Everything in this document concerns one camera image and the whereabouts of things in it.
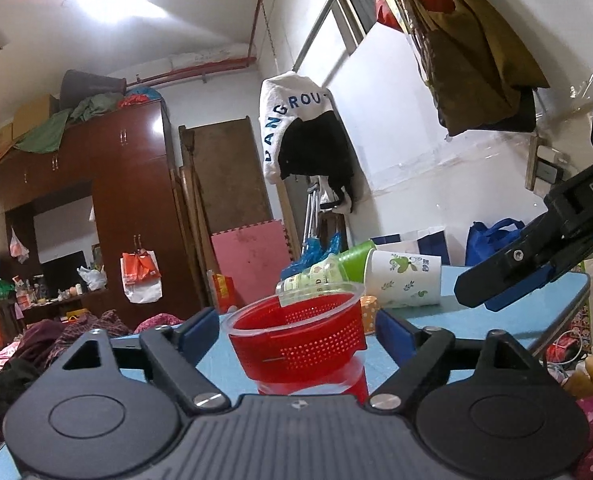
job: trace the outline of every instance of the ridged gray surface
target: ridged gray surface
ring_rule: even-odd
[[[368,413],[353,397],[246,396],[230,413],[199,417],[171,455],[134,478],[457,480],[465,477],[426,455],[403,419]]]

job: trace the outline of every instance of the blue tote bag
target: blue tote bag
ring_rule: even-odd
[[[508,231],[505,227],[515,226],[516,229]],[[496,222],[489,229],[483,222],[474,222],[467,235],[467,247],[465,248],[465,265],[473,267],[487,260],[497,251],[516,240],[521,229],[525,227],[523,222],[513,218],[505,218]]]

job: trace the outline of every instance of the tabletop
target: tabletop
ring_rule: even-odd
[[[462,338],[484,338],[489,330],[501,328],[536,353],[573,316],[589,291],[589,277],[586,274],[568,272],[556,282],[531,292],[500,312],[490,312],[484,306],[467,308],[456,301],[454,283],[465,270],[467,267],[443,267],[440,305],[400,307],[397,315],[418,327],[440,326]],[[368,389],[372,392],[397,370],[397,366],[375,336],[366,339],[367,350],[361,354],[365,358]],[[257,393],[256,385],[245,376],[230,340],[223,331],[197,368],[233,403],[241,394]],[[145,379],[140,370],[122,372],[135,380]],[[458,378],[466,375],[467,372],[460,371]],[[5,446],[0,448],[0,480],[20,480]]]

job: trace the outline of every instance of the window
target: window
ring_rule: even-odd
[[[375,0],[337,0],[332,12],[347,52],[352,54],[376,23]]]

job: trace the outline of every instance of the perforated red plastic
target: perforated red plastic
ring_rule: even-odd
[[[314,287],[316,297],[281,306],[278,296],[257,301],[224,322],[246,375],[293,383],[325,376],[365,350],[360,297],[363,286]],[[306,294],[307,289],[299,289]]]

